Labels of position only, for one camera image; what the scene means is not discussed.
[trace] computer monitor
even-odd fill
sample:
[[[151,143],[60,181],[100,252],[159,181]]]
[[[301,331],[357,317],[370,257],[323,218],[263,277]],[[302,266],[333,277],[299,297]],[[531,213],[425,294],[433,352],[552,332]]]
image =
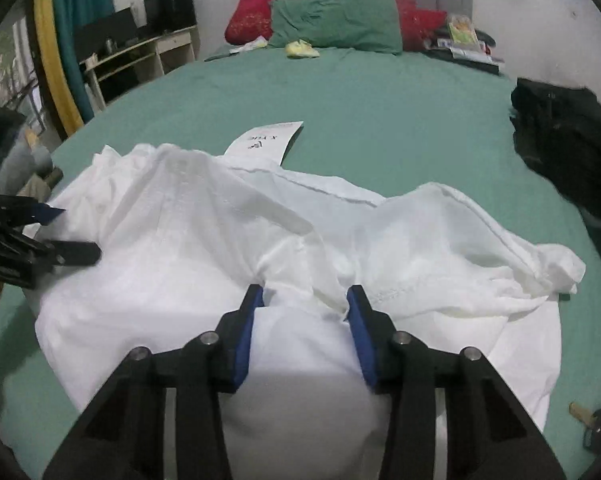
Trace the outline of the computer monitor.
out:
[[[102,51],[107,38],[112,38],[118,46],[122,46],[137,37],[138,28],[132,10],[129,7],[119,10],[74,31],[76,59],[80,62]]]

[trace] green pillow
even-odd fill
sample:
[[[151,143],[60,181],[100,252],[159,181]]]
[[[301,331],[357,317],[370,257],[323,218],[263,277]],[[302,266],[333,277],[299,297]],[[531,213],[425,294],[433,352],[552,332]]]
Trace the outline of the green pillow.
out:
[[[395,0],[272,0],[271,46],[305,40],[312,46],[399,54]]]

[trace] curtain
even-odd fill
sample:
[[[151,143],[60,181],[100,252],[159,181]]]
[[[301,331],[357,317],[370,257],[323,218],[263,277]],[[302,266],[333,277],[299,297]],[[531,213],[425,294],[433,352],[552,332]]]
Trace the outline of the curtain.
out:
[[[115,12],[114,0],[53,0],[53,4],[62,66],[80,115],[87,122],[94,112],[74,51],[74,30]]]
[[[83,120],[69,90],[60,62],[52,0],[34,0],[34,21],[36,22],[40,60],[52,100],[63,129],[70,136],[83,126]]]

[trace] desk drawer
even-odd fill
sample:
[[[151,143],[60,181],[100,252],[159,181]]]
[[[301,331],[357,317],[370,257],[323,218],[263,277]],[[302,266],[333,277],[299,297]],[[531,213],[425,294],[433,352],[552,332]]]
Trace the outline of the desk drawer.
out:
[[[168,38],[158,40],[156,42],[156,47],[158,49],[158,53],[162,54],[163,52],[173,50],[179,46],[190,44],[191,42],[192,37],[190,36],[189,32],[183,32],[181,34],[176,34],[174,36],[169,36]]]

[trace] teal curtain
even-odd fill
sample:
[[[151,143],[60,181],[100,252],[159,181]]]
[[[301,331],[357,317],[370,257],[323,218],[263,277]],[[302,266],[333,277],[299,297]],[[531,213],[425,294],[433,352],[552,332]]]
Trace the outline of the teal curtain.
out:
[[[74,30],[114,12],[114,0],[53,0],[58,49],[65,77],[85,123],[93,118],[74,51]]]

